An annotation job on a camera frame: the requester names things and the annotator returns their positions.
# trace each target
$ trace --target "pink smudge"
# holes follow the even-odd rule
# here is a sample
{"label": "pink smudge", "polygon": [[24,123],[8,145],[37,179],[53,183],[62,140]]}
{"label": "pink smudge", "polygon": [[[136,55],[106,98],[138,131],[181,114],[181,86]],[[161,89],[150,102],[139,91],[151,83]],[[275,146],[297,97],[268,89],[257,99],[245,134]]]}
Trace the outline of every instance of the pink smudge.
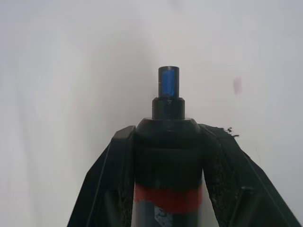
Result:
{"label": "pink smudge", "polygon": [[235,95],[239,95],[242,92],[242,79],[236,78],[233,80],[232,84]]}

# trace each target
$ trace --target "red stripe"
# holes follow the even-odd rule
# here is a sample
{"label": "red stripe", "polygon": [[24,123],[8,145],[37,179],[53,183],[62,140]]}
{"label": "red stripe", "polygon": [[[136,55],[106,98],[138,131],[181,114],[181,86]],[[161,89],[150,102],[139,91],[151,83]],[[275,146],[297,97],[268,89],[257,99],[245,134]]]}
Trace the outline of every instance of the red stripe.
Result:
{"label": "red stripe", "polygon": [[189,191],[171,191],[147,188],[135,184],[134,200],[150,201],[168,213],[188,213],[202,203],[202,186]]}

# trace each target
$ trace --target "black plastic bracket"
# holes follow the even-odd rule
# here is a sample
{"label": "black plastic bracket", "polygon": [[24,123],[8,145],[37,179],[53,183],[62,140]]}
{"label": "black plastic bracket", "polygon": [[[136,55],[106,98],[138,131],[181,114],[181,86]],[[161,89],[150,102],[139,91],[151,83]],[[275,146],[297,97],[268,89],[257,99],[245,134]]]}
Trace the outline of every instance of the black plastic bracket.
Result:
{"label": "black plastic bracket", "polygon": [[68,227],[130,227],[135,126],[117,131],[88,171]]}

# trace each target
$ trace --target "black cylindrical object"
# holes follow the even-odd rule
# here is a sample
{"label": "black cylindrical object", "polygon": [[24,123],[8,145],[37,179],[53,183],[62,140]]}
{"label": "black cylindrical object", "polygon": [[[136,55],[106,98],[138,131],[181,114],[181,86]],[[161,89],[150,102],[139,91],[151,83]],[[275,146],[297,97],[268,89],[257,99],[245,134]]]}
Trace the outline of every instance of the black cylindrical object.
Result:
{"label": "black cylindrical object", "polygon": [[202,202],[200,127],[185,118],[179,68],[159,68],[152,118],[135,133],[136,227],[199,227]]}
{"label": "black cylindrical object", "polygon": [[159,97],[152,101],[153,119],[184,119],[185,101],[179,97],[179,68],[159,68]]}

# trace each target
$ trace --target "blue tip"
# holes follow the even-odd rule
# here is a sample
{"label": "blue tip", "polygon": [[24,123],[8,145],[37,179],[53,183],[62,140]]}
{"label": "blue tip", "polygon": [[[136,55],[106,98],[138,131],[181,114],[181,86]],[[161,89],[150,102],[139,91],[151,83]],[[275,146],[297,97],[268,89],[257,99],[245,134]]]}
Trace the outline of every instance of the blue tip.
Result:
{"label": "blue tip", "polygon": [[162,73],[162,93],[165,96],[175,95],[175,71],[173,69]]}

